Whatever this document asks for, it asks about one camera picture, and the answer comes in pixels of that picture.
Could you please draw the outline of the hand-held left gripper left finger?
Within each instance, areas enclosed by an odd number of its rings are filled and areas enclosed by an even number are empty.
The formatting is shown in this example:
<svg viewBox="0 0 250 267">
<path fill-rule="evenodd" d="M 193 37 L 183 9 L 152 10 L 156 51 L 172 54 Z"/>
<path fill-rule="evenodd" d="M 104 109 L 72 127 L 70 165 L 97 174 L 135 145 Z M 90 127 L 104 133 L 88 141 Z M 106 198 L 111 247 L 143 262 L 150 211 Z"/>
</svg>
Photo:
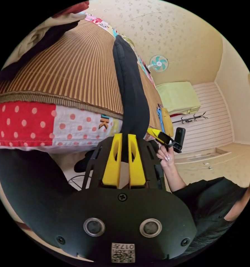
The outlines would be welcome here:
<svg viewBox="0 0 250 267">
<path fill-rule="evenodd" d="M 104 186 L 119 186 L 122 155 L 122 133 L 115 134 L 105 167 L 102 183 Z"/>
</svg>

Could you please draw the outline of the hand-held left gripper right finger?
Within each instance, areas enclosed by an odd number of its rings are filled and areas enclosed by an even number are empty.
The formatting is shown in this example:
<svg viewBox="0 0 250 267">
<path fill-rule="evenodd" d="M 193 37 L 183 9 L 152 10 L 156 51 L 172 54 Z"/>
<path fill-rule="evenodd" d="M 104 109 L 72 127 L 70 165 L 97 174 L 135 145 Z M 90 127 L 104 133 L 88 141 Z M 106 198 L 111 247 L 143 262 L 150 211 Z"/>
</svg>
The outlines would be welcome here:
<svg viewBox="0 0 250 267">
<path fill-rule="evenodd" d="M 129 186 L 145 187 L 146 179 L 144 175 L 141 155 L 137 138 L 133 134 L 128 135 L 128 164 L 129 164 Z"/>
</svg>

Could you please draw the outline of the person's right hand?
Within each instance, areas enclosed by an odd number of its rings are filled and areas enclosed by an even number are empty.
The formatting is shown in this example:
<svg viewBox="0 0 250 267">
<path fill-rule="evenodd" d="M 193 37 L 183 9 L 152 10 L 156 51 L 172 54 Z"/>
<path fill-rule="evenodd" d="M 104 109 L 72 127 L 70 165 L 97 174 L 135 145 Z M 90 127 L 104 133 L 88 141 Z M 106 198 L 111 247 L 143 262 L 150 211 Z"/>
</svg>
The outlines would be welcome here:
<svg viewBox="0 0 250 267">
<path fill-rule="evenodd" d="M 174 149 L 173 146 L 169 147 L 166 145 L 160 145 L 156 153 L 158 159 L 160 159 L 160 164 L 163 169 L 174 167 Z"/>
</svg>

